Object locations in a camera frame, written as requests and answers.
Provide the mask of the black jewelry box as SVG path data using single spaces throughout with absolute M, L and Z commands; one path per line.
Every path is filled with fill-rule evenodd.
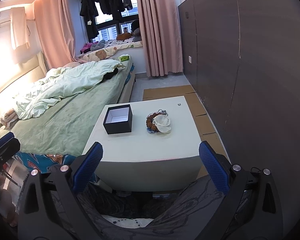
M 129 133 L 132 131 L 133 113 L 130 104 L 109 107 L 103 126 L 108 135 Z

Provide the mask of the translucent white plastic bag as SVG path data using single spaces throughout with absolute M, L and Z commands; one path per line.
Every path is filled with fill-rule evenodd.
M 167 134 L 171 132 L 170 118 L 167 115 L 159 114 L 153 118 L 153 124 L 160 133 Z

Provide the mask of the folded beige towel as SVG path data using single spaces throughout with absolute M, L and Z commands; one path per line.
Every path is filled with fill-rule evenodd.
M 0 116 L 0 123 L 2 126 L 5 126 L 6 129 L 12 129 L 18 120 L 19 118 L 14 109 L 10 109 Z

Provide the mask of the flattened cardboard sheet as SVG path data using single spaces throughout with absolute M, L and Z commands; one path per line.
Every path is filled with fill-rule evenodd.
M 147 101 L 176 96 L 185 97 L 201 141 L 207 141 L 216 153 L 222 154 L 230 160 L 217 133 L 217 129 L 215 129 L 204 105 L 191 85 L 145 89 L 142 100 Z

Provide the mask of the bed with green blanket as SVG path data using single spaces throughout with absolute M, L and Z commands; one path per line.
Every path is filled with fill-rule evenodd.
M 11 132 L 20 142 L 14 155 L 29 170 L 47 172 L 55 164 L 69 164 L 84 147 L 105 105 L 117 103 L 132 80 L 133 61 L 111 79 L 85 92 L 62 99 L 38 118 L 18 121 Z

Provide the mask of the white bedside table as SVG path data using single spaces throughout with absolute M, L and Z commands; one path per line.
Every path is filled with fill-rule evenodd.
M 94 142 L 103 147 L 95 173 L 114 190 L 164 192 L 185 188 L 197 179 L 203 164 L 201 139 L 184 96 L 130 103 L 132 131 L 108 135 L 103 126 L 104 106 L 83 153 Z M 148 133 L 147 115 L 166 110 L 171 120 L 168 134 Z

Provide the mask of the pale green duvet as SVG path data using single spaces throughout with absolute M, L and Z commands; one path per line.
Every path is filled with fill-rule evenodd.
M 13 109 L 20 120 L 38 118 L 62 99 L 85 92 L 102 82 L 104 76 L 125 65 L 114 59 L 91 61 L 75 67 L 59 67 L 46 77 L 26 86 L 13 100 Z

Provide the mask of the green tissue pack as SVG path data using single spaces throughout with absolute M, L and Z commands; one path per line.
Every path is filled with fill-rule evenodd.
M 124 61 L 128 61 L 130 59 L 130 56 L 127 54 L 127 55 L 121 55 L 118 57 L 119 61 L 120 62 L 124 62 Z

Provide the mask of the floral window seat quilt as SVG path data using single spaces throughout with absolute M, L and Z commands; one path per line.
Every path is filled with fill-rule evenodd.
M 103 48 L 78 55 L 77 59 L 79 62 L 98 62 L 110 58 L 120 50 L 142 47 L 142 41 L 133 42 L 132 39 L 127 39 L 125 41 L 109 40 L 105 43 Z

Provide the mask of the white air conditioner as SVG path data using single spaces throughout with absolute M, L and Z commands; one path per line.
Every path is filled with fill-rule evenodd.
M 10 23 L 10 21 L 11 21 L 10 14 L 11 14 L 11 8 L 0 11 L 0 28 L 3 25 Z

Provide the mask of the pink curtain left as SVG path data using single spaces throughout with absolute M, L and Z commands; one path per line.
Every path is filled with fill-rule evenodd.
M 68 0 L 35 0 L 34 17 L 49 68 L 75 60 L 75 32 Z

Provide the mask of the pink curtain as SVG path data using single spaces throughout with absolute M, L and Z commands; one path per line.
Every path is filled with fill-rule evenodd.
M 175 0 L 137 0 L 149 77 L 183 72 L 179 17 Z
M 34 17 L 49 68 L 75 60 L 75 32 L 68 0 L 35 0 Z

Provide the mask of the pink curtain right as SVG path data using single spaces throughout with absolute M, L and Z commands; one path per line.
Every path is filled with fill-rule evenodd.
M 175 0 L 137 0 L 149 77 L 183 72 L 179 17 Z

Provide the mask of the hanging dark clothes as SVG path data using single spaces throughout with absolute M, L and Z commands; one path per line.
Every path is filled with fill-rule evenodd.
M 138 23 L 137 0 L 81 0 L 79 5 L 88 41 L 114 40 L 132 33 Z

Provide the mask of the dark wood wall panel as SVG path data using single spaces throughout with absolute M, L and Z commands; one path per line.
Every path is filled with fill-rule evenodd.
M 300 219 L 300 1 L 180 0 L 178 9 L 185 75 L 230 160 L 270 169 L 288 232 Z

